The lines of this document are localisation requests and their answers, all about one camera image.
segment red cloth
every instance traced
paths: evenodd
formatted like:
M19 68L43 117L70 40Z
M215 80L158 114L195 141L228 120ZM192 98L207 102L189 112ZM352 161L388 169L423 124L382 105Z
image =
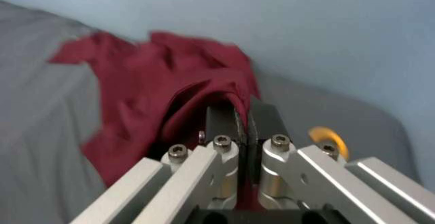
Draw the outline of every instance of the red cloth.
M50 62L87 62L98 77L103 126L82 151L107 186L152 143L197 134L212 103L230 101L246 126L250 95L259 96L249 58L235 45L202 38L154 32L133 45L96 33L66 43Z

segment gray bed sheet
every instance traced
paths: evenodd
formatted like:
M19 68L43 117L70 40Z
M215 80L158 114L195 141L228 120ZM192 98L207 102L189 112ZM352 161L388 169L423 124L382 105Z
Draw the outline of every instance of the gray bed sheet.
M0 222L68 222L104 191L79 151L100 125L86 65L51 65L62 42L92 30L0 2Z
M97 80L86 65L47 64L63 41L93 30L0 2L0 222L65 223L105 187L79 146L100 127ZM401 123L366 103L256 71L294 140L336 130L351 158L376 156L418 180Z

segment bolt head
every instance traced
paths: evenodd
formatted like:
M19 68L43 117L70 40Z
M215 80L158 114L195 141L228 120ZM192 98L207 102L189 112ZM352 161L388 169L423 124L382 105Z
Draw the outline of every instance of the bolt head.
M199 131L198 132L198 144L199 145L204 145L205 144L205 132L204 131Z
M169 161L172 163L183 163L187 158L187 148L183 144L172 145L168 150Z
M334 141L320 141L317 143L317 146L329 157L333 158L334 160L338 159L339 150L337 144Z
M286 152L290 149L291 140L286 135L276 134L271 138L271 146L272 148L280 151Z
M223 154L231 149L231 138L227 135L217 135L213 139L213 148Z

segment light blue wall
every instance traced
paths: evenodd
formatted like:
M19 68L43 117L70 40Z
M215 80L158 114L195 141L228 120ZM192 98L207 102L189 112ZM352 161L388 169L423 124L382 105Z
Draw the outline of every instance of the light blue wall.
M435 191L435 0L7 1L139 39L164 29L235 42L263 70L375 104L403 122Z

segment silver metal bar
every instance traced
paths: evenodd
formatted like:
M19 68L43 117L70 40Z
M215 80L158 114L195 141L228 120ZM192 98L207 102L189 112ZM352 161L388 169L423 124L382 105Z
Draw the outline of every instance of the silver metal bar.
M133 223L184 223L196 206L207 208L223 177L220 155L197 146Z
M435 195L377 158L346 168L418 223L435 223Z
M314 145L289 154L271 170L311 209L332 205L351 223L415 223Z
M143 158L71 223L128 223L169 179L171 171Z

